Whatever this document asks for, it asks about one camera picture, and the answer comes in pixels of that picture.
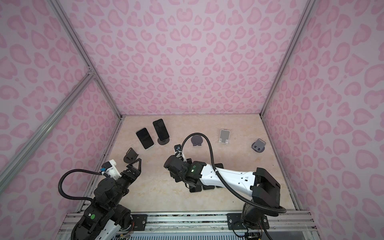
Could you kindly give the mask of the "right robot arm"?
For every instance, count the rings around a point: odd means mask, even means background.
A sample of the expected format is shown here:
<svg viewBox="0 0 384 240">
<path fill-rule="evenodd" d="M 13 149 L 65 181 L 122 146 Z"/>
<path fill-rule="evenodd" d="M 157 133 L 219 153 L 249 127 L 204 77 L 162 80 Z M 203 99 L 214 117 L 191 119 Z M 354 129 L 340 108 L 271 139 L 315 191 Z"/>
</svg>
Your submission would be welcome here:
<svg viewBox="0 0 384 240">
<path fill-rule="evenodd" d="M 267 216 L 277 217 L 287 212 L 280 205 L 281 185 L 263 168 L 255 172 L 237 172 L 222 169 L 220 165 L 184 161 L 177 156 L 170 156 L 164 167 L 177 183 L 183 182 L 191 192 L 226 188 L 244 202 L 240 218 L 230 222 L 232 230 L 262 229 Z"/>
</svg>

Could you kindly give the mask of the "grey-edged smartphone front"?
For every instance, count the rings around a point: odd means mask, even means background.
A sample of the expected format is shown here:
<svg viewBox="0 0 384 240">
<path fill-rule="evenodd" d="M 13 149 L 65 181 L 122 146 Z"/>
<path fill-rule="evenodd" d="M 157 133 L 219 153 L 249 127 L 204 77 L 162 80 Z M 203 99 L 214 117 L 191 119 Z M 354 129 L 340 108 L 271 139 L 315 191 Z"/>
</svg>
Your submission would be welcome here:
<svg viewBox="0 0 384 240">
<path fill-rule="evenodd" d="M 203 184 L 203 190 L 213 190 L 215 188 L 214 180 L 215 180 L 215 171 L 211 165 L 206 165 L 203 167 L 201 172 L 201 183 Z"/>
</svg>

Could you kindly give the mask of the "dark round phone stand centre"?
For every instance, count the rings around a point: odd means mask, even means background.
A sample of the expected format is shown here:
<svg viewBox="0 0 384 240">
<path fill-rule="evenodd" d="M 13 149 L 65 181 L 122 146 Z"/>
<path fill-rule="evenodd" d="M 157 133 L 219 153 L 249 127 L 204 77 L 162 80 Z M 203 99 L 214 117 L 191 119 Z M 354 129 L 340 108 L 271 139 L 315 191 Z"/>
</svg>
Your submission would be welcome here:
<svg viewBox="0 0 384 240">
<path fill-rule="evenodd" d="M 200 135 L 194 135 L 191 137 L 191 143 L 193 147 L 201 147 L 204 142 L 204 139 Z"/>
</svg>

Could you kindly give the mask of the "green-edged smartphone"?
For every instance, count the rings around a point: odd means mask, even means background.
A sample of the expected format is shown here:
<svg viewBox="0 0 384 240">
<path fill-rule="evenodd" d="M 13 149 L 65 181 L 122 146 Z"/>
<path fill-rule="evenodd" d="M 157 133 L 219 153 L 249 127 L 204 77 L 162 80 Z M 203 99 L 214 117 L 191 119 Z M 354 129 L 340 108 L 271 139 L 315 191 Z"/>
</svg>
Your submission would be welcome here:
<svg viewBox="0 0 384 240">
<path fill-rule="evenodd" d="M 219 164 L 215 164 L 215 167 L 216 167 L 216 168 L 223 169 L 223 168 L 224 168 L 224 165 L 223 165 L 222 163 L 219 163 Z"/>
<path fill-rule="evenodd" d="M 148 150 L 154 145 L 154 141 L 149 134 L 147 128 L 142 128 L 136 132 L 136 136 L 138 137 L 139 141 L 141 142 L 143 148 L 145 150 Z"/>
</svg>

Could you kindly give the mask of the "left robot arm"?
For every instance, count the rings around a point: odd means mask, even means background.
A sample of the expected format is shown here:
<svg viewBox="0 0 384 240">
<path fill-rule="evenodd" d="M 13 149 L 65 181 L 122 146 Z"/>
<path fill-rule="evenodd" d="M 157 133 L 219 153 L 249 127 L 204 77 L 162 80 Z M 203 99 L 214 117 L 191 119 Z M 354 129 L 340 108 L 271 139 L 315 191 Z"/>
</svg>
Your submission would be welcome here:
<svg viewBox="0 0 384 240">
<path fill-rule="evenodd" d="M 102 165 L 101 174 L 105 178 L 98 183 L 91 204 L 73 228 L 71 240 L 111 240 L 121 230 L 134 229 L 131 210 L 120 205 L 120 201 L 140 176 L 142 160 L 134 160 L 121 173 L 116 165 L 114 160 Z"/>
</svg>

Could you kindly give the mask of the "pink-edged smartphone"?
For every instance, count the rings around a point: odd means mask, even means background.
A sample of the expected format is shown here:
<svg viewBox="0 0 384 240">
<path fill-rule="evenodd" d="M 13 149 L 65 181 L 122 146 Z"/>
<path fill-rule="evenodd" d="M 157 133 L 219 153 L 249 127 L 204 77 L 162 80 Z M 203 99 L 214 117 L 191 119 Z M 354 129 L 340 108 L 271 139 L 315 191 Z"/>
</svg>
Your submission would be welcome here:
<svg viewBox="0 0 384 240">
<path fill-rule="evenodd" d="M 191 187 L 189 189 L 190 193 L 198 193 L 198 192 L 201 192 L 202 190 L 203 190 L 202 186 Z"/>
</svg>

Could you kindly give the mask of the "dark round phone stand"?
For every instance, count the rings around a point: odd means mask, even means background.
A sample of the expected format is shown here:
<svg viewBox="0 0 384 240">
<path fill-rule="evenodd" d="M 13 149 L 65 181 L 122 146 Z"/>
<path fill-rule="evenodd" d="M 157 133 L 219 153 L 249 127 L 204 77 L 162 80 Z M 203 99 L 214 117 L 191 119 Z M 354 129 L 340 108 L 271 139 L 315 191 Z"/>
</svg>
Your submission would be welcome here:
<svg viewBox="0 0 384 240">
<path fill-rule="evenodd" d="M 204 139 L 200 135 L 194 135 L 191 137 L 191 143 L 193 147 L 201 147 L 204 142 Z"/>
<path fill-rule="evenodd" d="M 126 164 L 132 164 L 137 160 L 138 156 L 139 155 L 136 153 L 136 151 L 133 148 L 129 148 L 123 160 Z"/>
</svg>

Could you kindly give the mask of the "dark round front phone stand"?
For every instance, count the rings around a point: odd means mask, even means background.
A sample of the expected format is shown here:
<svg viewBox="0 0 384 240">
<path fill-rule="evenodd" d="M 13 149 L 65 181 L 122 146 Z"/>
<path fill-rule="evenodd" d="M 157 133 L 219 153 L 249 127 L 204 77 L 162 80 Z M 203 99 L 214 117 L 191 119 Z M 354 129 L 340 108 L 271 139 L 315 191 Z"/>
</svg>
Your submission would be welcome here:
<svg viewBox="0 0 384 240">
<path fill-rule="evenodd" d="M 138 156 L 139 155 L 136 153 L 136 151 L 133 148 L 129 148 L 123 160 L 126 164 L 132 164 L 137 160 Z"/>
</svg>

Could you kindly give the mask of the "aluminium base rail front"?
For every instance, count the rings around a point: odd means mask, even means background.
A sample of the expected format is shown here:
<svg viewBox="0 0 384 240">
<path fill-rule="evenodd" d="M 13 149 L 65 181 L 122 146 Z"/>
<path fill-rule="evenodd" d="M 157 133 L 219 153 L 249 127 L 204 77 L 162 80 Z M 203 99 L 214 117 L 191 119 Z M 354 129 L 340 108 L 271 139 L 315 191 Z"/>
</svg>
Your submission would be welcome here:
<svg viewBox="0 0 384 240">
<path fill-rule="evenodd" d="M 307 211 L 263 217 L 263 226 L 245 228 L 239 211 L 134 213 L 133 231 L 106 234 L 106 240 L 318 240 Z"/>
</svg>

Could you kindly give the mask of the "dark round stand back left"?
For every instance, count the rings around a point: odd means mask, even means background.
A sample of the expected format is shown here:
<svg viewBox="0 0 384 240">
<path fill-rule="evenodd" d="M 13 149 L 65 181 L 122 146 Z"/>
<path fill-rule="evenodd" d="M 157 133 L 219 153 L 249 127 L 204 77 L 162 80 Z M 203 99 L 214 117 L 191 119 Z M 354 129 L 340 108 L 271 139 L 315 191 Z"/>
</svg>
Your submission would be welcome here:
<svg viewBox="0 0 384 240">
<path fill-rule="evenodd" d="M 170 139 L 169 138 L 167 138 L 165 140 L 157 139 L 157 142 L 158 142 L 159 145 L 164 146 L 164 145 L 166 145 L 166 144 L 168 144 L 170 142 Z"/>
</svg>

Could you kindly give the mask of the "aluminium frame post back right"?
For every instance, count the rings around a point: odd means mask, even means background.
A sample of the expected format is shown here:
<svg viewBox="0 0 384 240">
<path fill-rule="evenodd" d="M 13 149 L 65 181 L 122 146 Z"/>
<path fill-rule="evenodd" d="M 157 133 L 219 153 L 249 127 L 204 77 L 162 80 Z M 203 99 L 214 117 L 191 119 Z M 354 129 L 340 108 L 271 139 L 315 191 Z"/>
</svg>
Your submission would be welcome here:
<svg viewBox="0 0 384 240">
<path fill-rule="evenodd" d="M 284 54 L 284 57 L 280 63 L 280 66 L 278 68 L 277 74 L 275 75 L 275 78 L 272 82 L 271 88 L 268 92 L 266 102 L 264 103 L 262 110 L 260 112 L 260 117 L 263 119 L 266 115 L 266 112 L 268 110 L 268 107 L 270 105 L 270 102 L 272 101 L 272 98 L 277 90 L 277 87 L 279 85 L 279 82 L 282 80 L 283 73 L 285 72 L 286 68 L 288 67 L 292 56 L 294 55 L 296 48 L 300 42 L 300 39 L 305 32 L 305 29 L 313 15 L 313 12 L 316 10 L 316 7 L 318 5 L 319 1 L 316 0 L 309 0 L 306 2 L 304 11 L 299 18 L 298 25 L 293 32 L 292 38 L 289 41 L 288 47 L 286 49 L 286 52 Z"/>
</svg>

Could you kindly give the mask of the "aluminium diagonal frame beam left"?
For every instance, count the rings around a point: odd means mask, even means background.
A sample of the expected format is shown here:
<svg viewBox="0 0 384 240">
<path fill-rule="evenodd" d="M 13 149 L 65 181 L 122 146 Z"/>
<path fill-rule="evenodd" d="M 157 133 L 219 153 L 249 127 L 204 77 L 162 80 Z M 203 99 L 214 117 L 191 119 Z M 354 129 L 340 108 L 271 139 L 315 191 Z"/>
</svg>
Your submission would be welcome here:
<svg viewBox="0 0 384 240">
<path fill-rule="evenodd" d="M 13 156 L 13 158 L 1 172 L 1 193 L 7 189 L 10 183 L 14 180 L 14 178 L 19 174 L 27 161 L 30 159 L 31 155 L 41 146 L 48 135 L 81 96 L 84 90 L 94 79 L 94 75 L 94 71 L 89 71 L 81 80 L 81 82 L 77 84 L 70 92 L 70 94 L 66 96 L 65 99 L 58 105 L 52 114 L 40 125 L 32 137 Z"/>
</svg>

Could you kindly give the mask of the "silver smartphone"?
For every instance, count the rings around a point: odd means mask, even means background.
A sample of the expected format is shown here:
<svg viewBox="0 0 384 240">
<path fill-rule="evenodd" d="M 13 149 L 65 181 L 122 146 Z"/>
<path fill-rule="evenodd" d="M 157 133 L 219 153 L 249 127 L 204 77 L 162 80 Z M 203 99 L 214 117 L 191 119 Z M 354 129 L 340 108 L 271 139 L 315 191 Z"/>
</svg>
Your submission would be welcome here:
<svg viewBox="0 0 384 240">
<path fill-rule="evenodd" d="M 170 138 L 168 130 L 166 128 L 166 125 L 165 125 L 163 119 L 158 119 L 158 120 L 154 121 L 153 126 L 156 130 L 156 133 L 158 135 L 158 139 L 160 141 L 165 141 L 165 140 L 168 140 Z"/>
</svg>

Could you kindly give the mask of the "aluminium frame post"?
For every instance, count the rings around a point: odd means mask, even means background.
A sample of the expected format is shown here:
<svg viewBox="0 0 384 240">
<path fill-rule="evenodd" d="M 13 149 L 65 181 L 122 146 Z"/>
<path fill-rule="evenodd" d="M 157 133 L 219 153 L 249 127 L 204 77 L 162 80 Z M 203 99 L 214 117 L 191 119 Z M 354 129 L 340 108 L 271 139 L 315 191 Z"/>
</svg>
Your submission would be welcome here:
<svg viewBox="0 0 384 240">
<path fill-rule="evenodd" d="M 98 71 L 96 70 L 95 65 L 93 64 L 90 55 L 88 54 L 84 44 L 82 43 L 81 39 L 79 38 L 78 34 L 76 33 L 68 15 L 63 9 L 63 6 L 61 5 L 60 1 L 52 1 L 48 0 L 47 3 L 52 8 L 54 14 L 58 18 L 58 21 L 61 23 L 62 27 L 66 31 L 68 37 L 70 38 L 72 44 L 74 45 L 75 49 L 77 50 L 78 54 L 80 55 L 81 59 L 89 69 L 90 73 L 94 75 L 95 81 L 100 88 L 102 94 L 106 98 L 107 103 L 112 108 L 113 112 L 117 116 L 119 120 L 123 118 L 122 113 L 119 111 L 117 104 L 112 98 L 112 95 L 108 91 L 106 85 L 103 83 L 102 78 L 100 77 Z"/>
<path fill-rule="evenodd" d="M 280 66 L 278 68 L 277 74 L 275 75 L 275 78 L 272 82 L 271 88 L 268 92 L 266 102 L 264 103 L 262 110 L 260 112 L 260 117 L 263 119 L 266 115 L 266 112 L 268 110 L 268 107 L 270 105 L 270 102 L 272 101 L 272 98 L 277 90 L 277 87 L 279 85 L 279 82 L 282 80 L 283 73 L 285 72 L 286 68 L 288 67 L 292 56 L 294 55 L 296 48 L 300 42 L 300 39 L 305 32 L 305 29 L 313 15 L 313 12 L 316 10 L 316 7 L 318 5 L 319 1 L 316 0 L 309 0 L 306 2 L 304 11 L 299 18 L 298 25 L 293 32 L 292 38 L 289 41 L 288 47 L 286 49 L 286 52 L 284 54 L 284 57 L 280 63 Z"/>
</svg>

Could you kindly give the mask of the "white folding phone stand right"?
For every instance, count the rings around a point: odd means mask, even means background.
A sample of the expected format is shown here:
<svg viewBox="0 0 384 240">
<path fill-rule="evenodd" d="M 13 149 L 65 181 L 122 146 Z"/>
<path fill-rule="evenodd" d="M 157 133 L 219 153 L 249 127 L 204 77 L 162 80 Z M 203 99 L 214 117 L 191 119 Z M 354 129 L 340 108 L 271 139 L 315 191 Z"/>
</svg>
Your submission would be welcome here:
<svg viewBox="0 0 384 240">
<path fill-rule="evenodd" d="M 231 132 L 229 130 L 221 129 L 219 135 L 219 143 L 221 144 L 229 144 Z"/>
</svg>

